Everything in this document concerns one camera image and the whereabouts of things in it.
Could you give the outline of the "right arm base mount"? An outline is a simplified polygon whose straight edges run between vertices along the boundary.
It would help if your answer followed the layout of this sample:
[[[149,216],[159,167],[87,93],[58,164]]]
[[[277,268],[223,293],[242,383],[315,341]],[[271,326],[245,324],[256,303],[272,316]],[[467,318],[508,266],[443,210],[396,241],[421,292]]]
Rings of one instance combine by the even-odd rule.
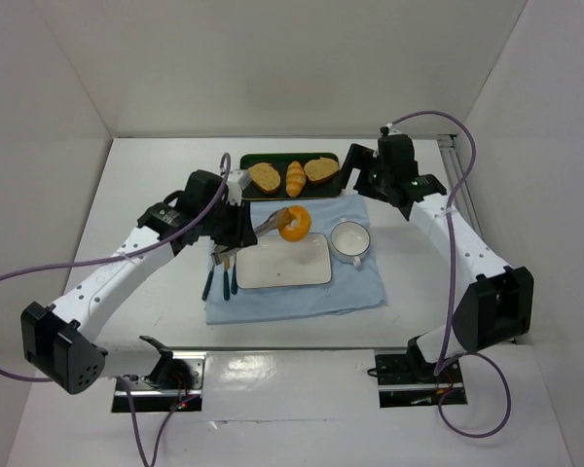
[[[449,365],[439,376],[434,366],[419,372],[410,368],[402,353],[377,353],[375,366],[366,371],[378,386],[381,409],[466,405],[467,396],[459,363]]]

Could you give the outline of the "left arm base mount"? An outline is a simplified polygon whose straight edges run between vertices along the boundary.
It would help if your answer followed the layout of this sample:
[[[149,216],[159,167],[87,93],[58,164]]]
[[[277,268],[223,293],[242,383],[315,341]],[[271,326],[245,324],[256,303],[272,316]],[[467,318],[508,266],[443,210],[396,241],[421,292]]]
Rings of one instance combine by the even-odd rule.
[[[206,353],[168,347],[164,351],[114,352],[102,375],[114,382],[113,413],[129,411],[128,396],[138,413],[199,412]]]

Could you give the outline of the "metal serving tongs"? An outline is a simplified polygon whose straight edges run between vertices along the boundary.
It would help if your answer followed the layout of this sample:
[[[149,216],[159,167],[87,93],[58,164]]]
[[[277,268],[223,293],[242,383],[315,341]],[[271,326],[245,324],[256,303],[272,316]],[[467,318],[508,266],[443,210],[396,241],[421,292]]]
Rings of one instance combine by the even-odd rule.
[[[223,264],[226,259],[231,258],[241,249],[256,245],[258,239],[266,233],[288,226],[293,219],[294,217],[288,208],[280,208],[276,210],[266,221],[252,230],[254,239],[244,241],[240,246],[234,247],[216,244],[210,255],[213,264],[215,266]]]

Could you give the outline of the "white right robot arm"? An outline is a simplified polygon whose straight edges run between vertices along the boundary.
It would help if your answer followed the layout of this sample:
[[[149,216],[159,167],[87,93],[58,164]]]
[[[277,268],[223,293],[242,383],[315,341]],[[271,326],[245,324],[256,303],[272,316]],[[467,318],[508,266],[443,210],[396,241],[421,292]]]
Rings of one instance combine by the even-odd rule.
[[[437,177],[420,174],[411,138],[385,132],[377,149],[351,144],[335,178],[361,196],[386,202],[427,236],[450,267],[449,323],[409,340],[406,371],[430,379],[441,364],[526,334],[534,279],[497,256],[463,219]]]

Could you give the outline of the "orange bagel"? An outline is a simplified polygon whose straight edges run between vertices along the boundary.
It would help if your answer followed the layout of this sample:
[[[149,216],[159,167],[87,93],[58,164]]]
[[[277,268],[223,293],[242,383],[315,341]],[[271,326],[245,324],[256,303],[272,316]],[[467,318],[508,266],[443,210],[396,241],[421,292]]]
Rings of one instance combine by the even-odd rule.
[[[310,231],[311,216],[301,205],[292,205],[283,209],[277,221],[280,236],[289,242],[302,240]]]

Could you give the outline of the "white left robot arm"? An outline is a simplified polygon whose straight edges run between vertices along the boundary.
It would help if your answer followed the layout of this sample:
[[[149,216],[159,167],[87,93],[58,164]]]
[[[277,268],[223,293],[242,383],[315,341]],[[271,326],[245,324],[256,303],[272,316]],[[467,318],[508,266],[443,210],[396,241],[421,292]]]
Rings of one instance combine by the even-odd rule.
[[[49,305],[21,314],[25,359],[67,393],[80,394],[102,375],[107,351],[95,344],[112,314],[155,271],[200,237],[222,252],[256,244],[245,170],[227,177],[193,172],[184,189],[148,207],[104,264]]]

